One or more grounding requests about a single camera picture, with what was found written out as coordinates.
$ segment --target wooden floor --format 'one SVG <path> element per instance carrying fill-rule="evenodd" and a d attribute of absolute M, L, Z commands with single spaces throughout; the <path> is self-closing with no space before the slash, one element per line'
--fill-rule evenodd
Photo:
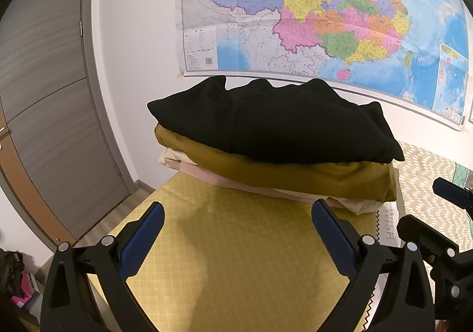
<path fill-rule="evenodd" d="M 99 222 L 92 230 L 90 230 L 79 242 L 74 245 L 75 247 L 86 247 L 89 245 L 97 244 L 102 237 L 108 235 L 113 228 L 122 222 L 128 216 L 133 209 L 141 204 L 151 192 L 148 192 L 144 188 L 138 189 L 113 211 L 111 211 L 101 222 Z"/>

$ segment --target white wall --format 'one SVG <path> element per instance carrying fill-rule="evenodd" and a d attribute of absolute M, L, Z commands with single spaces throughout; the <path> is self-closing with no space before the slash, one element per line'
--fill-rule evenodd
<path fill-rule="evenodd" d="M 92 0 L 94 51 L 108 115 L 132 177 L 158 187 L 172 171 L 158 165 L 161 147 L 149 101 L 187 89 L 201 78 L 179 77 L 173 0 Z M 233 87 L 249 82 L 234 78 Z M 371 100 L 341 92 L 359 104 Z M 473 169 L 473 125 L 457 132 L 382 102 L 394 136 Z"/>
<path fill-rule="evenodd" d="M 36 273 L 53 252 L 36 237 L 0 189 L 0 248 L 24 253 L 26 268 Z"/>

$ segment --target black cloth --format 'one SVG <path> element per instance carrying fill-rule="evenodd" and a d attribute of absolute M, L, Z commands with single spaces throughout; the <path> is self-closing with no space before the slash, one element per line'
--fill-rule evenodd
<path fill-rule="evenodd" d="M 404 161 L 381 105 L 358 106 L 318 78 L 273 87 L 268 80 L 225 89 L 225 76 L 148 103 L 166 129 L 260 162 Z"/>

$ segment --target folded clothing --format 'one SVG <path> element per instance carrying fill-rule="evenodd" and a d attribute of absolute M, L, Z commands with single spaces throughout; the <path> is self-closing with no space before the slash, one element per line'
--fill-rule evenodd
<path fill-rule="evenodd" d="M 167 167 L 179 170 L 188 174 L 189 176 L 198 178 L 201 181 L 207 182 L 214 186 L 221 188 L 238 189 L 243 192 L 256 193 L 263 196 L 277 197 L 279 199 L 288 199 L 298 201 L 306 204 L 312 204 L 314 201 L 324 199 L 328 206 L 332 208 L 346 208 L 356 215 L 363 213 L 371 213 L 377 211 L 383 204 L 374 200 L 349 200 L 339 197 L 328 197 L 321 195 L 311 195 L 308 193 L 291 192 L 290 190 L 258 188 L 249 186 L 237 181 L 232 181 L 228 178 L 219 176 L 209 170 L 206 170 L 190 160 L 184 152 L 177 151 L 171 148 L 165 148 L 159 162 Z"/>
<path fill-rule="evenodd" d="M 391 164 L 347 162 L 299 165 L 257 162 L 197 143 L 161 125 L 156 126 L 155 134 L 161 145 L 183 151 L 200 167 L 249 186 L 380 203 L 396 201 L 396 180 Z"/>
<path fill-rule="evenodd" d="M 148 103 L 161 126 L 226 153 L 270 163 L 404 161 L 381 105 L 358 106 L 316 78 L 225 89 L 225 76 Z"/>

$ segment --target silver rivet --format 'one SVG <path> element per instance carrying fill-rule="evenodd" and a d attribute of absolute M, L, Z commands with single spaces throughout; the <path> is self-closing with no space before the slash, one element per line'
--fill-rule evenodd
<path fill-rule="evenodd" d="M 454 285 L 452 287 L 452 297 L 457 298 L 458 296 L 460 296 L 460 288 L 458 288 L 458 286 Z"/>
<path fill-rule="evenodd" d="M 102 243 L 102 245 L 108 247 L 109 245 L 112 245 L 114 243 L 114 240 L 115 240 L 115 237 L 113 237 L 113 236 L 105 236 L 102 239 L 101 243 Z"/>
<path fill-rule="evenodd" d="M 373 245 L 375 243 L 375 239 L 373 236 L 370 236 L 369 234 L 365 234 L 363 238 L 361 239 L 366 245 Z"/>
<path fill-rule="evenodd" d="M 411 251 L 411 252 L 417 251 L 417 245 L 414 244 L 413 242 L 408 242 L 408 243 L 407 243 L 407 248 L 408 248 L 409 251 Z"/>
<path fill-rule="evenodd" d="M 58 246 L 58 249 L 60 252 L 64 252 L 64 251 L 67 251 L 68 247 L 69 247 L 68 242 L 61 242 Z"/>

